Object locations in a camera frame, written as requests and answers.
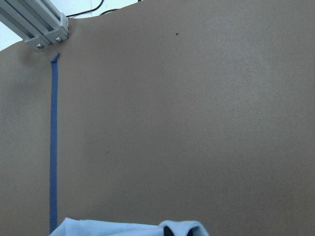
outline towel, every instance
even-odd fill
[[[209,236],[198,221],[166,220],[156,226],[70,218],[66,218],[50,236],[164,236],[165,232],[167,236]]]

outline wire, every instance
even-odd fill
[[[103,13],[101,13],[100,15],[104,15],[104,14],[107,14],[109,12],[116,11],[116,10],[118,10],[118,9],[107,10],[107,11],[104,11]]]
[[[82,15],[82,14],[89,13],[89,12],[92,12],[92,11],[96,11],[97,9],[100,8],[100,6],[103,5],[103,3],[104,3],[104,0],[101,0],[101,1],[100,1],[100,4],[99,4],[96,8],[92,9],[92,10],[88,10],[88,11],[83,11],[83,12],[75,13],[75,14],[72,14],[72,15],[68,15],[68,16],[66,16],[66,17],[78,16],[78,15]]]

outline blue tape strip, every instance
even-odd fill
[[[50,233],[57,227],[57,104],[58,104],[58,64],[59,53],[52,59],[52,85],[50,110]]]

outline white floor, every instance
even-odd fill
[[[50,1],[56,6],[56,8],[60,12],[64,13],[65,15],[70,15],[96,8],[101,2],[101,0],[50,0]],[[106,10],[122,8],[137,2],[138,0],[104,0],[103,5],[98,10],[84,15],[76,16],[76,18],[98,16],[100,13]],[[0,22],[0,51],[21,40],[22,39],[18,35],[16,35],[7,26]]]

